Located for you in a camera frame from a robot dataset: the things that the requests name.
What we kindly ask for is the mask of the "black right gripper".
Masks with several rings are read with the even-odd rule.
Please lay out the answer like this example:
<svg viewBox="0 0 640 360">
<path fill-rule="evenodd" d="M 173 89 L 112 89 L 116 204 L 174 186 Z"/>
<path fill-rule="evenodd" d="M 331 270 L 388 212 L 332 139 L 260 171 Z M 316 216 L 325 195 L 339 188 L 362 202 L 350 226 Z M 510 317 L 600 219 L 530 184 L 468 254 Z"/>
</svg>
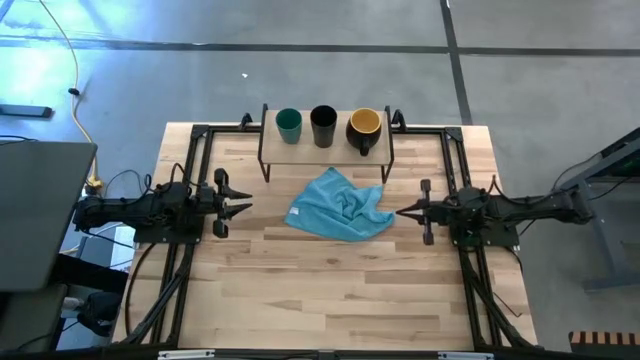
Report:
<svg viewBox="0 0 640 360">
<path fill-rule="evenodd" d="M 421 181 L 423 198 L 408 207 L 397 210 L 396 213 L 424 226 L 423 243 L 425 245 L 434 244 L 433 223 L 449 228 L 454 245 L 475 245 L 477 240 L 474 240 L 473 236 L 477 234 L 478 225 L 473 225 L 473 222 L 478 219 L 478 211 L 481 208 L 481 190 L 474 187 L 462 188 L 453 196 L 456 203 L 451 199 L 431 201 L 430 190 L 430 180 L 423 179 Z M 422 215 L 404 214 L 412 211 L 421 211 Z"/>
</svg>

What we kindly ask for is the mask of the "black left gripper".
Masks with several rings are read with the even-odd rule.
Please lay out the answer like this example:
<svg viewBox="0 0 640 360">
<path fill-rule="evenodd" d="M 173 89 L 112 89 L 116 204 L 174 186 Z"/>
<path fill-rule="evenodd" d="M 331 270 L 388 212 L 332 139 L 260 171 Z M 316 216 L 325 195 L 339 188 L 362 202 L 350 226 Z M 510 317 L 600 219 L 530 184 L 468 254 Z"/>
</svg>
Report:
<svg viewBox="0 0 640 360">
<path fill-rule="evenodd" d="M 231 189 L 229 175 L 223 168 L 217 168 L 214 171 L 214 184 L 216 187 L 210 186 L 206 181 L 200 184 L 197 190 L 198 209 L 205 215 L 216 214 L 216 219 L 213 221 L 213 234 L 218 238 L 227 238 L 229 229 L 225 224 L 227 220 L 226 199 L 248 199 L 252 195 Z M 251 203 L 230 205 L 229 217 L 233 218 L 251 206 Z"/>
</svg>

